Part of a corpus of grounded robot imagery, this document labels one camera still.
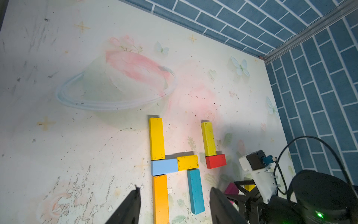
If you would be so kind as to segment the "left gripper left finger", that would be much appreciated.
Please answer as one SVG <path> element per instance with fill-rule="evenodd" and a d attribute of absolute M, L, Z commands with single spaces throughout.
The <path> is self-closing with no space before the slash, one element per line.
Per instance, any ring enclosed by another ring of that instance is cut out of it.
<path fill-rule="evenodd" d="M 141 209 L 140 188 L 136 187 L 124 199 L 105 224 L 138 224 Z"/>

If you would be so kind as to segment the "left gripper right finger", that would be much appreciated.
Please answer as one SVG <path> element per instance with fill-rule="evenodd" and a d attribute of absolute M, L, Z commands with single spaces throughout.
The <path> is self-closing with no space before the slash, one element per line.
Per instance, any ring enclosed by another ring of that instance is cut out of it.
<path fill-rule="evenodd" d="M 248 223 L 217 188 L 211 188 L 209 204 L 213 224 Z"/>

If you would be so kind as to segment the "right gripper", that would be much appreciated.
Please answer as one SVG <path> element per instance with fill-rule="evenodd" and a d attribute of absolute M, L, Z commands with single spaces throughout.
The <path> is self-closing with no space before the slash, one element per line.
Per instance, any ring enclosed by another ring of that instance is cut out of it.
<path fill-rule="evenodd" d="M 243 195 L 234 196 L 234 203 L 238 206 L 239 213 L 250 223 L 250 224 L 264 224 L 264 207 L 265 203 L 263 197 L 259 192 L 257 186 L 251 191 L 244 189 L 244 185 L 254 184 L 254 180 L 236 181 L 234 184 L 238 187 L 239 191 Z"/>

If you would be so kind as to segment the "magenta block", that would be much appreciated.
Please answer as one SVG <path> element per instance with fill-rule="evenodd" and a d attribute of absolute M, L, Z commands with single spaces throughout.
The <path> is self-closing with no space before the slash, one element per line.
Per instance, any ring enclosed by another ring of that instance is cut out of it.
<path fill-rule="evenodd" d="M 238 187 L 234 183 L 230 183 L 228 185 L 228 187 L 226 188 L 226 190 L 224 191 L 224 194 L 238 195 L 239 192 L 240 191 L 239 191 Z"/>

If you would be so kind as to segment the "teal long block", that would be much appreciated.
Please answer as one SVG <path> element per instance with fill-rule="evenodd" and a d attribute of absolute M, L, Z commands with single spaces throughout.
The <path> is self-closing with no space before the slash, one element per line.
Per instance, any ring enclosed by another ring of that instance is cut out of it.
<path fill-rule="evenodd" d="M 191 210 L 193 214 L 198 215 L 205 211 L 200 170 L 199 169 L 188 170 L 187 178 L 188 178 Z"/>

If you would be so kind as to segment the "orange-yellow long block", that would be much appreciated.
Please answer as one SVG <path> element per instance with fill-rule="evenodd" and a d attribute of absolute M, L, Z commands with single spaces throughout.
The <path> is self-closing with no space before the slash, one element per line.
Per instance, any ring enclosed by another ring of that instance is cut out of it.
<path fill-rule="evenodd" d="M 153 219 L 155 224 L 170 222 L 166 175 L 153 176 Z"/>

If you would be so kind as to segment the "red block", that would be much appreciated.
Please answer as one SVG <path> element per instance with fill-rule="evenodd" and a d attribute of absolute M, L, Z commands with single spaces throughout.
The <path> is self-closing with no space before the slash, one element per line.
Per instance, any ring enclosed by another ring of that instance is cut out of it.
<path fill-rule="evenodd" d="M 226 157 L 224 154 L 206 156 L 206 165 L 208 169 L 215 169 L 227 165 Z"/>

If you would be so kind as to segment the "light blue short block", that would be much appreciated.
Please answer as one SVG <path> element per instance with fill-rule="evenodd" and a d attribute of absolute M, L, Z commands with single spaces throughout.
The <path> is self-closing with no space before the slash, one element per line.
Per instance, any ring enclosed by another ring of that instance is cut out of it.
<path fill-rule="evenodd" d="M 166 175 L 169 173 L 176 173 L 178 171 L 179 168 L 177 158 L 151 161 L 152 176 Z"/>

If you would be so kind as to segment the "small yellow short block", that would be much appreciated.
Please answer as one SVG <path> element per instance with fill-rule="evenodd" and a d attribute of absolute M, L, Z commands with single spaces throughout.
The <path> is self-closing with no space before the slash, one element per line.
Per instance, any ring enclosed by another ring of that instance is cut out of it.
<path fill-rule="evenodd" d="M 199 161 L 197 155 L 177 157 L 177 162 L 178 162 L 178 171 L 196 169 L 199 167 Z"/>

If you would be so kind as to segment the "lemon yellow long block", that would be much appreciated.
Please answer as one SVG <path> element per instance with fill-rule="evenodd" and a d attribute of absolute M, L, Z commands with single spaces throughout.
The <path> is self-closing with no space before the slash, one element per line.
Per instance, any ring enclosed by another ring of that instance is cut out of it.
<path fill-rule="evenodd" d="M 202 129 L 205 155 L 206 156 L 217 155 L 212 123 L 202 122 L 201 129 Z"/>

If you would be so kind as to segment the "bright yellow long block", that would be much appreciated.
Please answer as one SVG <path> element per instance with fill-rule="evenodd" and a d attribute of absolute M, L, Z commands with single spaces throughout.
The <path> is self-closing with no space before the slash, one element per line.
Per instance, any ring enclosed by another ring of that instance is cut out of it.
<path fill-rule="evenodd" d="M 252 189 L 254 189 L 256 187 L 256 185 L 251 184 L 251 185 L 244 185 L 244 189 L 247 191 L 251 191 Z"/>

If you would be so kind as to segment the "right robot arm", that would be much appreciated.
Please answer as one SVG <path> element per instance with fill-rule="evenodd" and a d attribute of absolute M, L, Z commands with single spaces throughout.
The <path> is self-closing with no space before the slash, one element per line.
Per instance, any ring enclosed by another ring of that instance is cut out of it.
<path fill-rule="evenodd" d="M 284 183 L 281 191 L 276 173 L 283 175 L 279 157 L 262 150 L 239 159 L 242 169 L 252 176 L 237 181 L 239 193 L 226 194 L 250 224 L 356 224 L 358 222 L 358 187 L 349 180 L 338 155 L 322 139 L 314 140 L 329 149 L 345 181 L 313 170 L 301 170 Z"/>

